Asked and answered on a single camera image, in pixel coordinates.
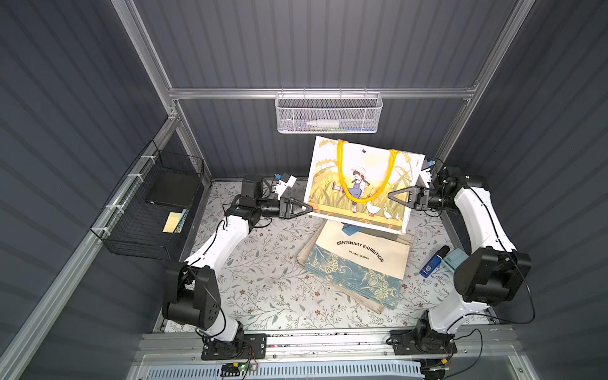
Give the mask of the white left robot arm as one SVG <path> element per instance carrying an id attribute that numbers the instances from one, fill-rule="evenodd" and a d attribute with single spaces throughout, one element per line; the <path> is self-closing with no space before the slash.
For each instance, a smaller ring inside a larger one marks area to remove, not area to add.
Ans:
<path id="1" fill-rule="evenodd" d="M 269 183 L 261 176 L 247 176 L 242 190 L 224 207 L 215 232 L 184 261 L 166 269 L 163 318 L 195 326 L 207 340 L 233 343 L 243 335 L 242 324 L 223 311 L 217 274 L 231 253 L 259 226 L 262 219 L 295 219 L 313 207 L 284 193 L 296 177 L 275 175 Z"/>

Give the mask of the cream tote yellow handles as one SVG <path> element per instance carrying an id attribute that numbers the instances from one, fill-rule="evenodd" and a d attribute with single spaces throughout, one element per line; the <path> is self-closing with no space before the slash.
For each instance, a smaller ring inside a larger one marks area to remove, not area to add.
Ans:
<path id="1" fill-rule="evenodd" d="M 411 210 L 389 194 L 417 184 L 425 156 L 318 136 L 304 202 L 313 215 L 404 234 Z"/>

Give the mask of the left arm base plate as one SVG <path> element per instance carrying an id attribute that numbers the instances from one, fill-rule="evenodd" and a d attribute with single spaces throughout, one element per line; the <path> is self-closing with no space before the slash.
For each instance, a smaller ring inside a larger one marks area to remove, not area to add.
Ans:
<path id="1" fill-rule="evenodd" d="M 264 359 L 268 335 L 263 333 L 238 334 L 231 342 L 204 339 L 203 361 Z"/>

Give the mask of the cream tote blue print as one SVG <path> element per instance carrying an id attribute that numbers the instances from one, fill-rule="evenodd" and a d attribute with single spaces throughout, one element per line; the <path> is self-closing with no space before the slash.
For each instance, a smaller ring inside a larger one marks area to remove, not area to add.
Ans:
<path id="1" fill-rule="evenodd" d="M 306 270 L 367 299 L 380 313 L 399 304 L 415 237 L 327 221 L 299 253 Z"/>

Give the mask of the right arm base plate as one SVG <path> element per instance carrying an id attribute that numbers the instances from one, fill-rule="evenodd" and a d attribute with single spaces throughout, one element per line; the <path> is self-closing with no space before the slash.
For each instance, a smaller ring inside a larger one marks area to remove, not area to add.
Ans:
<path id="1" fill-rule="evenodd" d="M 389 331 L 385 343 L 391 346 L 396 356 L 453 356 L 458 352 L 452 336 L 438 334 L 432 330 L 419 332 L 416 329 L 394 329 Z"/>

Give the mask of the cream tote bag front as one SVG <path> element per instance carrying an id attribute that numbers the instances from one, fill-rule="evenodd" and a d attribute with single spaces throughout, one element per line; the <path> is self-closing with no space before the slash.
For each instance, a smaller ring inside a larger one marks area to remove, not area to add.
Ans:
<path id="1" fill-rule="evenodd" d="M 397 307 L 402 279 L 330 253 L 317 244 L 318 238 L 315 234 L 297 256 L 298 263 L 307 272 L 377 314 Z"/>

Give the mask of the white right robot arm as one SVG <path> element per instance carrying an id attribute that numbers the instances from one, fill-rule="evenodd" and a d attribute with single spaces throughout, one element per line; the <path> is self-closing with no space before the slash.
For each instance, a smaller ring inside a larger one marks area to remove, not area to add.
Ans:
<path id="1" fill-rule="evenodd" d="M 481 176 L 443 167 L 432 187 L 411 186 L 388 195 L 415 211 L 450 210 L 465 223 L 472 253 L 454 272 L 454 291 L 438 306 L 424 311 L 413 332 L 402 335 L 424 350 L 448 346 L 468 317 L 514 299 L 525 286 L 532 261 L 509 240 L 494 211 L 489 186 Z"/>

